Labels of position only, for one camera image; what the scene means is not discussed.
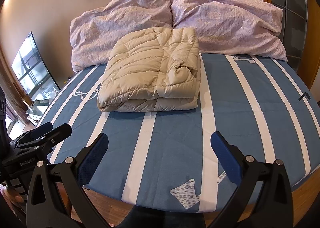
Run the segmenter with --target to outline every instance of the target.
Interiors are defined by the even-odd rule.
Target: metal bolt
[[[72,163],[72,162],[73,162],[73,157],[67,157],[66,160],[65,160],[65,162],[66,162],[67,164]]]
[[[283,165],[283,161],[281,159],[277,159],[276,160],[277,165],[282,166]]]
[[[41,167],[41,166],[43,165],[43,163],[44,163],[44,162],[43,162],[42,160],[38,161],[38,162],[37,162],[37,167]]]
[[[245,160],[248,161],[248,162],[254,162],[254,157],[248,155],[248,156],[245,157]]]

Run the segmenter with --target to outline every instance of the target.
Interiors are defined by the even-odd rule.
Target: dark pants
[[[134,206],[118,228],[205,228],[202,213],[173,213]]]

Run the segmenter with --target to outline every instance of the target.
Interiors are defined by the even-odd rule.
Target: television
[[[31,100],[54,99],[60,88],[41,58],[30,32],[11,66]]]

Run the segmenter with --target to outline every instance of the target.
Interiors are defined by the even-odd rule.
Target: lavender pillowcase
[[[172,28],[170,0],[112,0],[83,13],[70,26],[73,70],[107,63],[121,37],[151,27]]]
[[[282,10],[259,0],[170,0],[173,28],[193,27],[201,52],[287,61],[278,36]]]

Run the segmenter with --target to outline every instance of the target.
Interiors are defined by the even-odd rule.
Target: beige quilted comforter
[[[200,66],[192,28],[153,27],[129,33],[112,49],[98,108],[126,112],[196,108]]]

